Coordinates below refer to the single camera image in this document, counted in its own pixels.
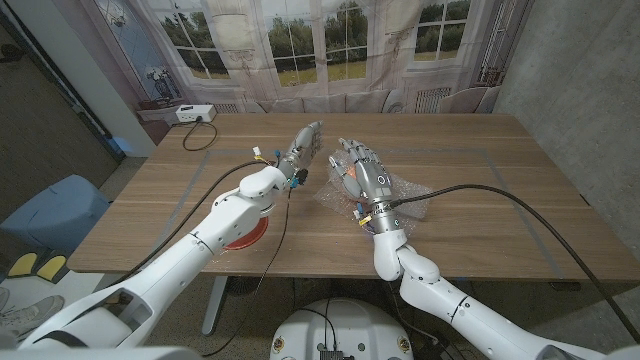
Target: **bubble wrap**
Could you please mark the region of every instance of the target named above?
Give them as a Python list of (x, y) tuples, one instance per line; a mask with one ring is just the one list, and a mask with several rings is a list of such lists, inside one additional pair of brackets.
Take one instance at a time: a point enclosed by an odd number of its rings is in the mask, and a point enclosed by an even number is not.
[[(347, 173), (354, 173), (353, 160), (351, 160), (346, 151), (336, 150), (332, 156), (343, 164), (343, 166), (351, 164), (348, 167), (345, 166), (345, 170), (347, 170)], [(340, 176), (338, 176), (338, 174), (333, 170), (331, 165), (327, 165), (327, 171), (329, 172), (329, 181), (313, 196), (313, 198), (320, 204), (348, 217), (357, 224), (356, 217), (353, 214), (353, 211), (357, 210), (357, 202), (348, 197), (344, 186), (342, 186)], [(408, 182), (396, 174), (391, 173), (390, 175), (393, 200), (423, 195), (432, 191), (426, 186)], [(416, 228), (418, 221), (420, 221), (420, 219), (424, 219), (427, 215), (428, 202), (429, 200), (415, 201), (412, 203), (402, 204), (395, 209), (398, 213), (400, 227), (405, 230), (407, 236), (409, 236)]]

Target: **white power strip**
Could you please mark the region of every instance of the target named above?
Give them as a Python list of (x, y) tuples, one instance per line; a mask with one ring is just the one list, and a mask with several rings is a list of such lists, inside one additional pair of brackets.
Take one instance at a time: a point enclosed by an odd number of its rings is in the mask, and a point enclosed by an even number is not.
[(216, 117), (216, 109), (213, 105), (182, 105), (176, 110), (176, 115), (180, 122), (211, 122)]

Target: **wooden table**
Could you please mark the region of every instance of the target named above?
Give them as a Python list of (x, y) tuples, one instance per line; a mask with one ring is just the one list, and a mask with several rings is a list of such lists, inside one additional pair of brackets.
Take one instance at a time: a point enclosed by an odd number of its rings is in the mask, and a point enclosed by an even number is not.
[[(234, 114), (218, 115), (218, 140), (208, 151), (187, 152), (188, 131), (169, 132), (153, 155), (69, 259), (76, 271), (125, 272), (182, 220), (224, 171), (286, 150), (298, 129), (324, 120), (324, 149), (309, 168), (307, 184), (291, 195), (289, 228), (271, 276), (375, 278), (373, 243), (354, 222), (313, 200), (328, 179), (327, 157), (338, 138), (354, 138), (378, 151), (389, 171), (441, 189), (478, 183), (511, 191), (549, 220), (602, 280), (640, 280), (640, 266), (581, 198), (527, 131), (508, 115)], [(206, 143), (205, 127), (191, 146)], [(225, 180), (176, 237), (208, 213), (214, 198), (258, 166)], [(224, 251), (203, 271), (259, 275), (273, 256), (284, 226), (286, 198), (254, 245)], [(585, 274), (532, 216), (505, 198), (462, 190), (431, 201), (426, 219), (409, 237), (449, 278), (583, 280)]]

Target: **red object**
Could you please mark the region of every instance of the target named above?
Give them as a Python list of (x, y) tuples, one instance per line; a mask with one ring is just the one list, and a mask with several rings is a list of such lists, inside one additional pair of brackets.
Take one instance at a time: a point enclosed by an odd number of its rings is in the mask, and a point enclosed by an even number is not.
[(260, 240), (262, 235), (264, 235), (264, 233), (267, 231), (268, 226), (269, 226), (269, 218), (267, 217), (260, 218), (260, 220), (258, 221), (258, 225), (256, 225), (256, 227), (253, 228), (253, 230), (249, 231), (247, 235), (225, 246), (223, 249), (240, 250), (240, 249), (246, 248), (247, 246)]

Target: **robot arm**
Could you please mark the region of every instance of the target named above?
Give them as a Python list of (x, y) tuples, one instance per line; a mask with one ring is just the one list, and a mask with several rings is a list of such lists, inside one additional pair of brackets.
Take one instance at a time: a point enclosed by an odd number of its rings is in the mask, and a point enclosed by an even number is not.
[[(267, 166), (220, 195), (211, 213), (138, 274), (82, 298), (38, 327), (20, 349), (128, 348), (142, 344), (169, 305), (220, 248), (253, 230), (275, 197), (298, 179), (321, 146), (322, 122), (300, 130), (278, 168)], [(130, 299), (121, 311), (108, 299)]]
[(390, 177), (375, 152), (354, 140), (340, 139), (351, 154), (356, 176), (330, 158), (352, 198), (371, 208), (369, 224), (375, 235), (374, 266), (392, 281), (402, 276), (400, 295), (410, 305), (448, 322), (490, 359), (540, 359), (549, 349), (566, 352), (568, 359), (603, 359), (598, 352), (533, 335), (460, 291), (442, 276), (438, 266), (406, 244), (391, 201)]

